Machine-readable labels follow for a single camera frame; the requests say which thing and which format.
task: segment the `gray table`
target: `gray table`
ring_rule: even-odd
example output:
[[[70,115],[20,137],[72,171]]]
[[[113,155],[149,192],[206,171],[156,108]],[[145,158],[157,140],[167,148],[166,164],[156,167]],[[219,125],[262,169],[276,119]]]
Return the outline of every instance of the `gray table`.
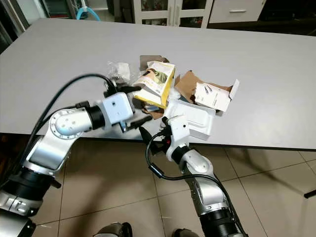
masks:
[[[191,142],[316,149],[316,38],[82,20],[40,19],[0,55],[0,132],[29,134],[54,93],[77,75],[107,74],[109,61],[135,66],[139,55],[157,54],[176,65],[176,75],[193,70],[220,85],[240,80],[211,137]],[[102,99],[103,90],[99,79],[81,81],[54,108]],[[155,133],[159,124],[145,127]],[[140,139],[118,126],[84,135]]]

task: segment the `drawer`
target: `drawer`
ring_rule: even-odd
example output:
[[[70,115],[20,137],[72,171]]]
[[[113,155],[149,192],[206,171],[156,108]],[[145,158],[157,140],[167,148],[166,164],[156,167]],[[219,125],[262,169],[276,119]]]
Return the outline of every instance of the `drawer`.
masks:
[[[214,0],[209,23],[257,21],[266,0]]]

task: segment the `white cabinet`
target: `white cabinet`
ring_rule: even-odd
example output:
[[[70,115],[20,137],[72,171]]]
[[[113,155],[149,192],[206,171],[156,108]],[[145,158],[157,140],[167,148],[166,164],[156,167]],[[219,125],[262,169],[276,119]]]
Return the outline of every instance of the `white cabinet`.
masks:
[[[206,28],[213,0],[133,0],[136,24]]]
[[[266,0],[214,0],[209,23],[257,21]]]

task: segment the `beige floor tile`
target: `beige floor tile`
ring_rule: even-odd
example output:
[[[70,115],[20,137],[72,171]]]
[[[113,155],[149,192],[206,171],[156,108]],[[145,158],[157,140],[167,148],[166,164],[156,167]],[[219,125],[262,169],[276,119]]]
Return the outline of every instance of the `beige floor tile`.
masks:
[[[312,170],[314,171],[314,173],[316,173],[316,160],[311,160],[309,162],[307,162],[308,165],[312,168]]]
[[[265,237],[260,221],[239,180],[226,181],[223,182],[223,185],[229,192],[238,216],[249,236]],[[159,197],[159,203],[167,237],[170,237],[177,228],[187,228],[201,237],[204,236],[189,190]]]
[[[304,162],[297,151],[225,149],[239,177]]]
[[[56,175],[56,180],[63,185],[65,170],[64,167]],[[50,186],[43,198],[43,204],[40,207],[36,216],[31,217],[32,221],[39,225],[42,223],[58,221],[60,214],[60,204],[62,196],[62,188]]]
[[[306,161],[316,159],[316,152],[299,152]]]
[[[303,194],[316,189],[316,175],[306,163],[240,180],[269,237],[315,235],[316,199]]]
[[[58,237],[58,221],[36,226],[32,237]]]
[[[61,218],[156,196],[141,143],[79,140],[67,162]]]
[[[203,156],[210,159],[213,164],[214,172],[221,181],[237,177],[223,148],[199,145],[194,145],[192,148],[196,148]],[[154,157],[153,161],[165,172],[166,175],[182,175],[179,171],[178,165],[175,162],[169,162],[163,153]],[[155,176],[155,182],[158,196],[189,189],[189,186],[183,180],[168,181],[159,179]]]
[[[135,237],[164,237],[157,198],[62,220],[59,237],[90,237],[112,222],[129,222]]]

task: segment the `glass door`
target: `glass door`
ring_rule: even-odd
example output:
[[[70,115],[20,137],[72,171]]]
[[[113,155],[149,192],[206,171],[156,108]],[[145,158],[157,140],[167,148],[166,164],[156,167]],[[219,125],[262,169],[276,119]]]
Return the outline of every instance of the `glass door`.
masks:
[[[206,28],[213,0],[175,0],[173,26]]]
[[[175,0],[134,0],[136,24],[173,25]]]

